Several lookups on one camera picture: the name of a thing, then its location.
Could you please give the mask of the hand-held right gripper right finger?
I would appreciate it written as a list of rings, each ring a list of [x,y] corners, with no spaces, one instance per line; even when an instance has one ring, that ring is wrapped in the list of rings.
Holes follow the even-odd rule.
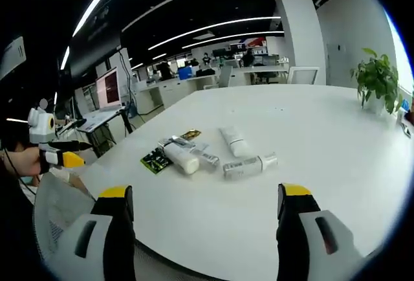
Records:
[[[365,262],[351,230],[304,186],[278,185],[278,280],[350,280]]]

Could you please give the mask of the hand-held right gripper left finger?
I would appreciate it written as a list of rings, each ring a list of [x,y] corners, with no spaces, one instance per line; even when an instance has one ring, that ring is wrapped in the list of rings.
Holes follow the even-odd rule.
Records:
[[[134,280],[135,232],[131,185],[108,188],[58,240],[58,280]]]

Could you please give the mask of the person's left hand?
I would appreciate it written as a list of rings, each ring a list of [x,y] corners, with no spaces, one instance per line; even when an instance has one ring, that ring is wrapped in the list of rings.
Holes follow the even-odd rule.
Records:
[[[41,172],[39,148],[31,147],[22,152],[1,150],[1,165],[14,177],[38,175]]]

